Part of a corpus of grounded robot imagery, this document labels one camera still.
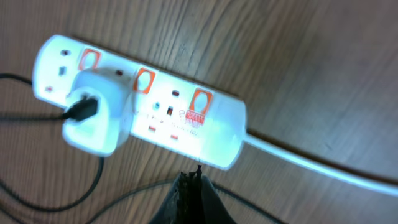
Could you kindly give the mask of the white power strip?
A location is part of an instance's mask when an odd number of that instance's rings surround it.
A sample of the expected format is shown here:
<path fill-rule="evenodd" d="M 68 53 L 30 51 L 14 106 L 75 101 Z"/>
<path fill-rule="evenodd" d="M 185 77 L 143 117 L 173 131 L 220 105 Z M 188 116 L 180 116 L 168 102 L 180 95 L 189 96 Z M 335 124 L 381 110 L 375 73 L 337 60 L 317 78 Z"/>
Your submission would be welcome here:
<path fill-rule="evenodd" d="M 131 77 L 129 136 L 222 170 L 236 162 L 246 134 L 242 100 L 80 40 L 53 35 L 41 46 L 34 95 L 65 109 L 77 73 L 103 68 Z"/>

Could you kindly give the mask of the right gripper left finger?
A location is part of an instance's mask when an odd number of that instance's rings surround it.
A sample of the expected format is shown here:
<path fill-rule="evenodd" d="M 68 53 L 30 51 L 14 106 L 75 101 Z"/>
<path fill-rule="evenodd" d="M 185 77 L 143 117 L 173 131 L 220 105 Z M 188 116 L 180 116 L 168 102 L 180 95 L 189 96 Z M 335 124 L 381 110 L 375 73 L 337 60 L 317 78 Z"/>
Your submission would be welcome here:
<path fill-rule="evenodd" d="M 185 223 L 190 209 L 190 191 L 193 186 L 195 173 L 181 172 L 173 182 L 167 196 L 159 210 L 155 213 L 150 224 L 181 224 Z"/>

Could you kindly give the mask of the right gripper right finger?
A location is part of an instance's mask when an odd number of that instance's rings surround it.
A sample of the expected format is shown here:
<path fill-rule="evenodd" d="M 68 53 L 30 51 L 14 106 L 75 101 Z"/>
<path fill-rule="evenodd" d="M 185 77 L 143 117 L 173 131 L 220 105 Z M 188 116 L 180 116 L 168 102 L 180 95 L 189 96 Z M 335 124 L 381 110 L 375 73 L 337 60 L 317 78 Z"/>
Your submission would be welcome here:
<path fill-rule="evenodd" d="M 221 201 L 215 186 L 207 176 L 202 175 L 201 165 L 197 165 L 200 208 L 205 224 L 236 224 Z"/>

